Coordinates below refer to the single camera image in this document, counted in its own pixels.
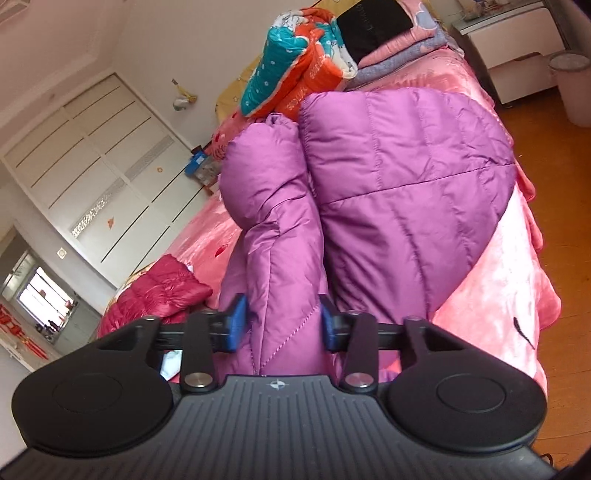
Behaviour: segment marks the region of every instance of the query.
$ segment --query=white wall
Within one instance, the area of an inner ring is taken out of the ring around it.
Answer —
[[[0,466],[4,466],[25,448],[17,424],[12,418],[12,394],[28,371],[0,346]]]
[[[12,227],[12,217],[10,217],[8,215],[8,213],[4,213],[4,211],[0,212],[0,223],[2,222],[1,218],[3,215],[8,218],[8,223],[10,224],[10,226],[8,227],[8,230],[4,233],[4,236],[0,237],[0,257],[5,252],[5,250],[8,248],[8,245],[10,245],[10,242],[12,242],[12,239],[14,239],[17,235],[17,231]]]
[[[104,313],[115,294],[114,286],[70,247],[13,181],[0,189],[0,206],[37,255],[90,306]],[[64,260],[57,256],[60,248],[68,252]]]
[[[0,24],[0,146],[111,68],[131,4],[34,0]]]
[[[6,167],[0,163],[0,189],[9,181],[10,174],[8,173]],[[12,216],[8,213],[8,209],[5,206],[0,205],[0,238],[4,238],[11,228]]]
[[[267,29],[300,0],[136,0],[115,51],[115,71],[190,145],[207,143],[216,99],[260,54]],[[199,96],[175,112],[171,79]]]

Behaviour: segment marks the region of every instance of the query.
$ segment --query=white wardrobe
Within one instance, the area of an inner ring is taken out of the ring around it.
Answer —
[[[157,260],[208,194],[191,152],[110,76],[5,156],[50,222],[113,285]]]

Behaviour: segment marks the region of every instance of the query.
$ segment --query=pink bedspread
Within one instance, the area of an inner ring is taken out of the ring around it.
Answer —
[[[449,49],[434,51],[361,90],[409,86],[463,93],[501,121],[470,66]],[[545,373],[537,360],[538,338],[540,329],[560,315],[560,299],[538,261],[542,237],[526,201],[535,190],[519,170],[517,186],[490,244],[433,322],[524,371],[546,391]],[[239,233],[216,194],[168,249],[212,287],[210,307],[217,306],[221,279]],[[399,368],[391,366],[393,371]]]

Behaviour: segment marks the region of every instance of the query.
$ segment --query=folded blanket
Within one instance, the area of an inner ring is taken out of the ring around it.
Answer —
[[[427,7],[420,0],[399,0],[400,5],[406,10],[408,16],[413,21],[413,27],[387,41],[372,53],[364,57],[359,62],[359,68],[368,67],[392,55],[409,48],[413,43],[425,40],[435,35],[437,23],[427,10]]]
[[[269,29],[262,57],[242,94],[240,109],[245,116],[271,113],[310,64],[310,39],[320,37],[323,31],[310,29],[314,25],[301,13],[282,14]]]
[[[367,85],[374,80],[395,72],[408,62],[419,59],[427,53],[445,46],[447,46],[447,38],[441,28],[437,27],[434,37],[415,43],[409,48],[405,48],[396,55],[376,63],[375,65],[360,69],[357,76],[347,83],[345,90],[355,90],[363,85]]]
[[[261,61],[242,95],[241,111],[257,118],[278,111],[296,119],[307,95],[342,88],[343,80],[356,74],[357,64],[332,13],[321,8],[291,11],[269,30]]]
[[[402,5],[393,0],[361,0],[339,15],[337,22],[356,62],[413,27]]]

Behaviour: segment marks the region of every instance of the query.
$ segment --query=ceiling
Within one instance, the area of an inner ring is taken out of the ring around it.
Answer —
[[[0,24],[0,146],[110,68],[131,3],[32,0]]]

